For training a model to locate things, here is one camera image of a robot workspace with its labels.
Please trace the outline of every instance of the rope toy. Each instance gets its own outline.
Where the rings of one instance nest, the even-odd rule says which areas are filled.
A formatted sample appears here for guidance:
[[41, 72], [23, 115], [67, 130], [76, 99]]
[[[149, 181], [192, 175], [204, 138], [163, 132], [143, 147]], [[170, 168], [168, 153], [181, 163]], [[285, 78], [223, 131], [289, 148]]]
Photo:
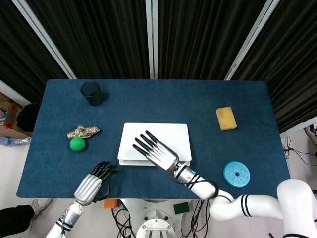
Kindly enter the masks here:
[[94, 134], [97, 134], [100, 131], [100, 129], [96, 126], [93, 127], [83, 127], [82, 125], [79, 125], [75, 131], [72, 131], [67, 134], [68, 139], [72, 139], [74, 137], [81, 137], [83, 139], [89, 138]]

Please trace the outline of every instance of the green object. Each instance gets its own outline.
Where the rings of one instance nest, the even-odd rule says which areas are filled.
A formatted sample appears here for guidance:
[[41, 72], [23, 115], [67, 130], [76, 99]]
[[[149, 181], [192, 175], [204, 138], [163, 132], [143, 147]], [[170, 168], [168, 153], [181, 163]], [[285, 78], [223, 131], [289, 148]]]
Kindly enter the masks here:
[[176, 215], [184, 213], [184, 212], [189, 212], [188, 202], [182, 202], [182, 203], [174, 204], [174, 212], [175, 212]]
[[81, 151], [85, 148], [85, 141], [81, 137], [74, 137], [71, 139], [69, 146], [74, 151]]

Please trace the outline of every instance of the yellow sponge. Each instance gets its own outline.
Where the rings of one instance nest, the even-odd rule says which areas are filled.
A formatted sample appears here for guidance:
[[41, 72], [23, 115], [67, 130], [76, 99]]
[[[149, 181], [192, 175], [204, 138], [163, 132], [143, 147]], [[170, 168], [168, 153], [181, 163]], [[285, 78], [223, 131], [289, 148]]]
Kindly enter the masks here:
[[232, 130], [237, 127], [231, 107], [218, 108], [216, 114], [221, 130]]

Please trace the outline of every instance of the black curtain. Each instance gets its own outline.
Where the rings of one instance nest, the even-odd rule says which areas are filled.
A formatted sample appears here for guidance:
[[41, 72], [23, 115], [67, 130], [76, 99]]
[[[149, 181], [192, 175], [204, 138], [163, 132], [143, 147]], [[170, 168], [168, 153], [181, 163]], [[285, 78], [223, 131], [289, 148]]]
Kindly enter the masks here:
[[224, 79], [266, 0], [160, 0], [160, 79]]
[[78, 78], [150, 78], [144, 0], [27, 0]]
[[317, 115], [317, 1], [281, 1], [233, 76], [266, 81], [280, 132]]
[[66, 78], [11, 1], [0, 7], [0, 80], [31, 102], [41, 101], [48, 79]]

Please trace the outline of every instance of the robotic arm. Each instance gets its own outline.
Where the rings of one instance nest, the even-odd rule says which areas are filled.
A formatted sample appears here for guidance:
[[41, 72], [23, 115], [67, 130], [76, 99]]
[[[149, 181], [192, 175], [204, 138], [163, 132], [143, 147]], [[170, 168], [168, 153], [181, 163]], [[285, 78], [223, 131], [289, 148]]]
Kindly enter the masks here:
[[109, 164], [110, 162], [100, 162], [91, 171], [91, 173], [83, 179], [75, 191], [75, 201], [66, 208], [50, 232], [47, 234], [46, 238], [65, 238], [67, 233], [71, 231], [83, 213], [84, 206], [88, 206], [92, 202], [97, 202], [107, 198], [110, 193], [109, 185], [108, 191], [105, 195], [96, 195], [103, 182], [105, 182], [112, 174], [118, 173], [118, 171], [113, 170], [116, 166], [108, 166]]
[[278, 199], [266, 195], [242, 195], [234, 199], [219, 190], [214, 182], [207, 181], [194, 170], [179, 163], [178, 155], [151, 133], [135, 141], [142, 146], [133, 147], [158, 168], [171, 173], [176, 183], [186, 185], [198, 197], [215, 198], [210, 207], [211, 216], [218, 221], [236, 217], [268, 217], [283, 220], [284, 238], [317, 238], [317, 201], [309, 186], [300, 180], [287, 180], [277, 188]]

